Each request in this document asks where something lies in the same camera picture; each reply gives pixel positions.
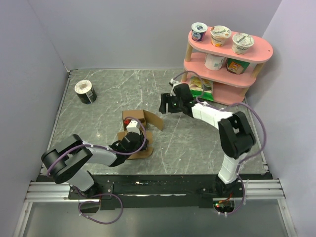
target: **gray floor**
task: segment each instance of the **gray floor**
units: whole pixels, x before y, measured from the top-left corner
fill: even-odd
[[[93,217],[112,221],[119,210]],[[285,237],[277,200],[247,200],[225,218],[197,207],[128,208],[114,224],[99,225],[78,215],[77,203],[34,203],[24,237]]]
[[[92,174],[217,174],[224,156],[218,130],[181,113],[158,112],[160,94],[171,90],[170,79],[181,71],[72,71],[52,145],[71,134],[93,144],[111,144],[116,141],[117,132],[122,131],[122,110],[144,109],[164,120],[163,131],[153,126],[148,128],[154,134],[154,152],[149,158],[128,160],[117,167],[86,164],[84,168]],[[74,86],[82,79],[89,79],[96,90],[98,98],[93,104],[83,104],[75,94]],[[237,110],[249,118],[247,109],[242,106],[231,109]],[[247,162],[241,172],[265,173],[261,156]]]

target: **cylindrical container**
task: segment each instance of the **cylindrical container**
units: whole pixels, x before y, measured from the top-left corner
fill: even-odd
[[[235,54],[242,55],[253,46],[255,40],[252,36],[245,33],[237,33],[233,36],[232,50]]]
[[[91,104],[97,99],[92,83],[89,80],[81,80],[75,85],[75,92],[85,104]]]
[[[218,71],[222,68],[224,60],[225,57],[208,53],[205,57],[205,66],[209,70]]]
[[[207,25],[201,22],[195,22],[191,25],[192,28],[192,39],[195,42],[201,42],[207,31]]]
[[[237,59],[228,58],[226,61],[227,71],[235,74],[242,74],[246,71],[250,63]]]
[[[232,32],[226,26],[214,26],[211,30],[211,42],[215,47],[222,47]]]

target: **table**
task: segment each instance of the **table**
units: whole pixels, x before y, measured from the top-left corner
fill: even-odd
[[[92,144],[112,144],[117,132],[122,131],[122,110],[144,109],[164,120],[163,131],[148,126],[154,135],[153,154],[145,159],[127,160],[117,167],[86,164],[84,169],[92,174],[217,174],[224,157],[218,130],[182,113],[162,115],[158,112],[160,94],[171,90],[168,83],[180,72],[182,70],[71,71],[52,146],[71,134],[78,134]],[[83,104],[74,91],[75,84],[83,79],[90,80],[95,88],[97,100],[93,104]],[[243,106],[230,108],[232,112],[238,110],[251,121],[249,111]],[[258,149],[256,144],[251,153]],[[243,174],[265,172],[260,155],[248,161],[241,171]]]

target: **white lid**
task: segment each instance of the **white lid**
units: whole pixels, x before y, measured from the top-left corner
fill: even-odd
[[[85,94],[92,89],[92,83],[89,80],[81,80],[75,85],[77,94]]]
[[[226,26],[214,26],[211,34],[220,39],[227,39],[232,35],[232,31]]]
[[[207,25],[202,23],[202,22],[195,22],[191,25],[192,30],[194,30],[195,32],[205,32],[207,31]]]
[[[255,40],[251,35],[245,33],[237,33],[233,36],[235,44],[243,47],[251,47],[255,43]]]

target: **yogurt cup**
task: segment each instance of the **yogurt cup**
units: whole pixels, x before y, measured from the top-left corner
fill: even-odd
[[[211,42],[215,47],[222,47],[232,35],[232,31],[226,26],[214,26],[211,30]]]
[[[233,36],[232,50],[235,54],[242,55],[253,46],[255,40],[252,36],[245,33],[237,33]]]
[[[195,42],[201,42],[207,31],[207,25],[201,22],[195,22],[191,25],[192,28],[192,39]]]
[[[222,68],[225,57],[208,53],[205,57],[205,66],[209,70],[218,71]]]

